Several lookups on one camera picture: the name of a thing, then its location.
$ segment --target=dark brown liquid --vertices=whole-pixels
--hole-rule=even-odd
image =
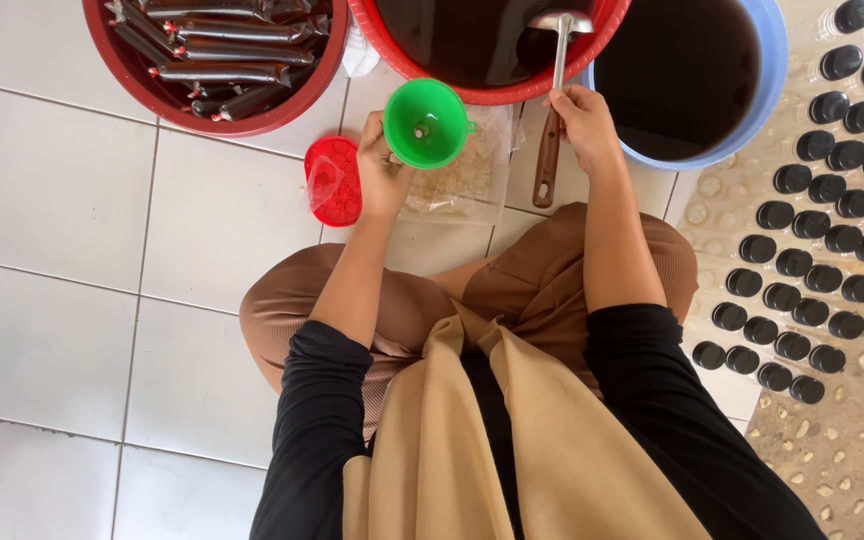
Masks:
[[[395,44],[429,76],[482,89],[519,83],[551,68],[556,32],[528,28],[529,21],[553,10],[589,14],[594,0],[376,0],[375,5]],[[576,33],[572,38],[589,39]]]
[[[595,90],[632,150],[676,161],[738,127],[759,70],[755,28],[735,0],[634,0],[595,59]]]

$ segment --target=green funnel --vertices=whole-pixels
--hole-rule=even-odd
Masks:
[[[385,140],[402,163],[434,169],[455,159],[475,122],[448,84],[414,79],[402,84],[385,104]]]

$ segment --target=wooden handle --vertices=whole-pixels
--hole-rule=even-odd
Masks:
[[[532,191],[532,204],[537,209],[552,206],[555,193],[555,175],[559,169],[559,114],[549,107],[542,141],[538,143],[538,162],[535,164],[535,188]]]

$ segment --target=beige headscarf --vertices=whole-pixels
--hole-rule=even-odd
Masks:
[[[464,337],[459,315],[438,321],[424,359],[392,379],[373,457],[354,457],[342,471],[345,540],[513,540],[485,425],[459,360]],[[497,321],[476,343],[509,411],[525,538],[710,538],[569,368]]]

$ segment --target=hand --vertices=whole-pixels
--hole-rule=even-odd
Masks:
[[[392,163],[392,150],[382,130],[382,111],[368,114],[357,154],[362,186],[362,216],[395,221],[405,204],[416,169]]]
[[[605,98],[579,84],[552,89],[542,105],[555,108],[565,124],[568,142],[585,174],[594,176],[600,166],[624,160],[622,144]]]

